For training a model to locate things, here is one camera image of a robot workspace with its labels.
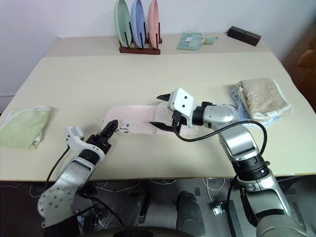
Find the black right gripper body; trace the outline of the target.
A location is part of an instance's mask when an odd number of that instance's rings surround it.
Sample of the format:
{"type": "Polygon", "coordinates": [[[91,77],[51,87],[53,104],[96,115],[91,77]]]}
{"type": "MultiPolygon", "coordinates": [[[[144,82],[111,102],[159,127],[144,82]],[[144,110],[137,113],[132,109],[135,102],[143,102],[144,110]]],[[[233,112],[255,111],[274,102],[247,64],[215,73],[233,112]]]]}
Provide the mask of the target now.
{"type": "Polygon", "coordinates": [[[171,117],[171,126],[172,127],[178,127],[182,122],[182,113],[175,108],[173,105],[173,98],[174,98],[174,92],[171,92],[168,102],[167,102],[167,108],[173,112],[171,117]]]}

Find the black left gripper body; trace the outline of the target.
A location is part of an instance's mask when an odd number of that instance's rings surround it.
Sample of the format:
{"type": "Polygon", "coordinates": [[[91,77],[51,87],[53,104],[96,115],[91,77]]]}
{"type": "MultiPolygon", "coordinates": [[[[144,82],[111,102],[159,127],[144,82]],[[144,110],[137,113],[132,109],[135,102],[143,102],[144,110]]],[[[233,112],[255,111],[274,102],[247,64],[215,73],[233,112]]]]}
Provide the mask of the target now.
{"type": "Polygon", "coordinates": [[[87,140],[86,143],[92,144],[96,146],[97,148],[100,148],[101,151],[106,155],[111,148],[111,144],[108,142],[107,136],[101,136],[99,134],[97,135],[91,135],[87,140]]]}

